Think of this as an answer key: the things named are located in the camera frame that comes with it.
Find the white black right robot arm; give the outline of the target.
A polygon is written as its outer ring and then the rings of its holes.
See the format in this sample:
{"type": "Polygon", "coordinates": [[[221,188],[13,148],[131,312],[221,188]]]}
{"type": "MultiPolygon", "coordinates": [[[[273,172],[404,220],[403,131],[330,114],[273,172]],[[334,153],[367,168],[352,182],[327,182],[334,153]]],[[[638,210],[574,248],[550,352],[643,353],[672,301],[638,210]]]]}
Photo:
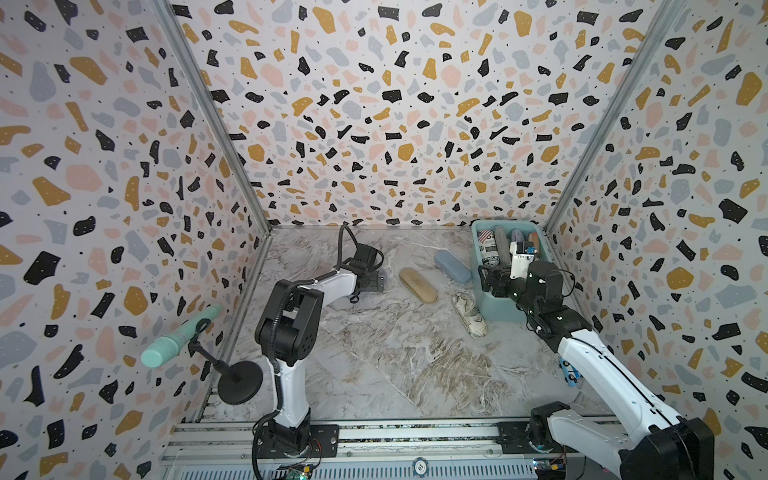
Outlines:
{"type": "Polygon", "coordinates": [[[482,290],[512,300],[531,331],[586,378],[624,431],[551,402],[530,413],[531,446],[542,452],[571,448],[621,479],[713,478],[712,430],[700,418],[684,418],[618,361],[591,324],[565,304],[563,274],[543,260],[531,262],[521,276],[500,266],[478,268],[482,290]]]}

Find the newspaper flag glasses case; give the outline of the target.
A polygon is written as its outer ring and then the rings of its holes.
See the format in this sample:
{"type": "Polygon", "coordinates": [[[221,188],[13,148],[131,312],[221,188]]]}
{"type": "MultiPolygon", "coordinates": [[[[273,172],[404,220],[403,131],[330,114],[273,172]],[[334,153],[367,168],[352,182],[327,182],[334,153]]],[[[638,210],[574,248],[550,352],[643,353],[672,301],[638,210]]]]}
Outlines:
{"type": "Polygon", "coordinates": [[[494,231],[491,229],[481,229],[477,232],[477,239],[482,265],[486,267],[498,266],[500,264],[500,255],[494,231]]]}

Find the dark grey fabric glasses case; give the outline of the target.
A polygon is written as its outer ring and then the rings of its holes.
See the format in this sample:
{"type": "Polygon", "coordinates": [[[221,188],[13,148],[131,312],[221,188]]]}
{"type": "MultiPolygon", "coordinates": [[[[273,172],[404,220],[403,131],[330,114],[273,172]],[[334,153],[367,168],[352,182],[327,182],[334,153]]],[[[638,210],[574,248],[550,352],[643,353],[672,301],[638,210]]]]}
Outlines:
{"type": "Polygon", "coordinates": [[[499,266],[510,268],[512,263],[510,234],[501,225],[496,225],[494,227],[494,239],[498,250],[499,266]]]}

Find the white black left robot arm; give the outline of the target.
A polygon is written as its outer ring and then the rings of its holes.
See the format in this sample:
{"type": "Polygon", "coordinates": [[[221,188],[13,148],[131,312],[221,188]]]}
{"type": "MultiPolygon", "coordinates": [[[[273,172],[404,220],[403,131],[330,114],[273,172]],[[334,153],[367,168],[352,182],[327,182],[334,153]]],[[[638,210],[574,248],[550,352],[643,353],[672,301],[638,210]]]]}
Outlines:
{"type": "Polygon", "coordinates": [[[274,398],[274,410],[257,426],[274,441],[290,449],[308,443],[311,409],[304,360],[316,344],[322,310],[342,297],[357,300],[362,280],[376,277],[383,260],[381,250],[358,243],[353,256],[338,260],[323,275],[275,284],[254,332],[270,365],[274,398]]]}

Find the tan fabric glasses case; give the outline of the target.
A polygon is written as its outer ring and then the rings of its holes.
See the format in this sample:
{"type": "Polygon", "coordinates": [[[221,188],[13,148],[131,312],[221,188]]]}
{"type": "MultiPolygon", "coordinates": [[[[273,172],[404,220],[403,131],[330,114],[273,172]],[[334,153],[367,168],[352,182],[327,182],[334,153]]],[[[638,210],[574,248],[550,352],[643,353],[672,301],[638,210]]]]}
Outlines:
{"type": "Polygon", "coordinates": [[[435,288],[414,268],[401,269],[399,278],[408,290],[423,303],[433,304],[437,301],[438,293],[435,288]]]}

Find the plaid tartan glasses case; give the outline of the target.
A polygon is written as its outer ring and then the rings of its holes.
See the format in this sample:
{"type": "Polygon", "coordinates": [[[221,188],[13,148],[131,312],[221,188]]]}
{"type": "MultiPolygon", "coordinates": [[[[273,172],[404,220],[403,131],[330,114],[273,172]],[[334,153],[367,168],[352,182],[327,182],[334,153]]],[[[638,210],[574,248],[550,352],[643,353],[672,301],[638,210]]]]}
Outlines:
{"type": "Polygon", "coordinates": [[[538,253],[540,251],[540,240],[537,233],[529,233],[527,236],[527,241],[532,245],[534,253],[538,253]]]}

